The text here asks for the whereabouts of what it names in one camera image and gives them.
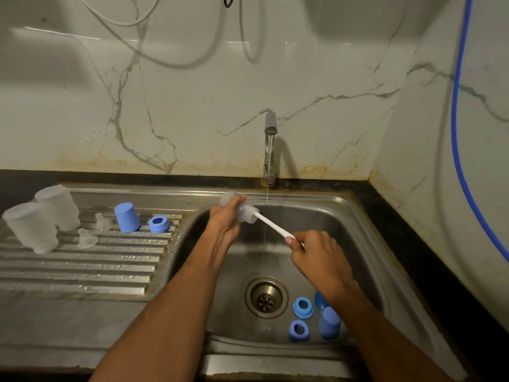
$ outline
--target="white marble tile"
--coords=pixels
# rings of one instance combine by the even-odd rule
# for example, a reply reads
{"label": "white marble tile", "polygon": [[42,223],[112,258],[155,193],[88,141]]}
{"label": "white marble tile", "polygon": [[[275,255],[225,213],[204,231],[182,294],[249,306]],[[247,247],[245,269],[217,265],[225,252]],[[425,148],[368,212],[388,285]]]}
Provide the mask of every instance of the white marble tile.
{"label": "white marble tile", "polygon": [[[121,21],[152,2],[88,1]],[[118,40],[79,0],[11,1],[0,168],[261,176],[272,110],[282,177],[367,179],[441,3],[242,0],[241,30],[240,0],[162,0]]]}
{"label": "white marble tile", "polygon": [[[464,0],[425,33],[393,109],[370,181],[472,294],[509,330],[509,267],[461,191],[450,100]],[[475,0],[458,102],[458,143],[474,198],[509,246],[509,0]]]}

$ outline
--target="black cable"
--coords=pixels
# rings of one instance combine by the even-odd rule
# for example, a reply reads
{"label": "black cable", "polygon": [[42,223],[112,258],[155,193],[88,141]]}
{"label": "black cable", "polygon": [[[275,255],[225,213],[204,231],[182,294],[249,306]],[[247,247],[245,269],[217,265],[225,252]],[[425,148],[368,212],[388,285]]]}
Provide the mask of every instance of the black cable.
{"label": "black cable", "polygon": [[232,6],[233,0],[230,0],[230,2],[226,2],[226,0],[223,0],[223,2],[225,3],[225,6],[229,8],[230,6]]}

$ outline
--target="blue bottle cap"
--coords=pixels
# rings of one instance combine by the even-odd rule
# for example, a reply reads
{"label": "blue bottle cap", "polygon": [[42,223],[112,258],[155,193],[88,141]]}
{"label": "blue bottle cap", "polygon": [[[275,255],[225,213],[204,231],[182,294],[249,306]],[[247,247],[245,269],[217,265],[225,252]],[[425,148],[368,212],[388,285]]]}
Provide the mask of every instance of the blue bottle cap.
{"label": "blue bottle cap", "polygon": [[313,305],[307,297],[297,297],[293,303],[293,312],[301,319],[308,319],[313,315]]}
{"label": "blue bottle cap", "polygon": [[165,216],[155,216],[149,221],[149,229],[151,233],[164,233],[169,229],[169,222]]}
{"label": "blue bottle cap", "polygon": [[124,233],[134,232],[142,226],[142,223],[139,222],[136,209],[130,202],[124,202],[115,206],[115,215],[117,216],[120,230]]}
{"label": "blue bottle cap", "polygon": [[341,319],[339,315],[331,307],[326,307],[318,323],[318,329],[322,337],[324,339],[337,338],[340,333],[340,325]]}
{"label": "blue bottle cap", "polygon": [[315,306],[320,310],[323,311],[324,308],[328,307],[329,304],[327,303],[327,300],[322,296],[322,294],[318,291],[315,293]]}
{"label": "blue bottle cap", "polygon": [[289,325],[288,334],[292,342],[306,342],[309,340],[309,327],[302,320],[294,320]]}

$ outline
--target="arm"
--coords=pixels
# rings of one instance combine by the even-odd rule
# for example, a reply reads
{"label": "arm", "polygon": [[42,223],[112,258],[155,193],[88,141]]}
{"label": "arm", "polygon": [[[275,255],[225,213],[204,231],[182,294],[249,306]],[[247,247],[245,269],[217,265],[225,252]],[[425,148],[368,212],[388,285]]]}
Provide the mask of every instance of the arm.
{"label": "arm", "polygon": [[352,334],[376,382],[452,382],[433,361],[399,332],[367,299],[336,240],[326,232],[297,232],[286,242],[292,260]]}
{"label": "arm", "polygon": [[240,231],[235,208],[245,196],[212,207],[186,262],[111,347],[91,382],[192,381],[226,252]]}

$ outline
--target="white brush handle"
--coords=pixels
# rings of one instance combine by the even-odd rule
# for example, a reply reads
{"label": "white brush handle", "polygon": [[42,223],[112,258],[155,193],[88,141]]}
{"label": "white brush handle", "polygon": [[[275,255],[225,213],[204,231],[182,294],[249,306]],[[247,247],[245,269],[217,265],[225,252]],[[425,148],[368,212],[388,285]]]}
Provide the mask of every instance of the white brush handle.
{"label": "white brush handle", "polygon": [[274,224],[271,220],[269,220],[268,218],[262,216],[261,214],[259,214],[258,212],[255,212],[254,215],[256,217],[258,217],[260,220],[262,220],[265,224],[269,225],[272,229],[274,229],[277,233],[279,233],[281,236],[283,237],[291,237],[295,240],[297,240],[295,238],[295,236],[287,231],[285,231],[283,228],[281,228],[280,226]]}

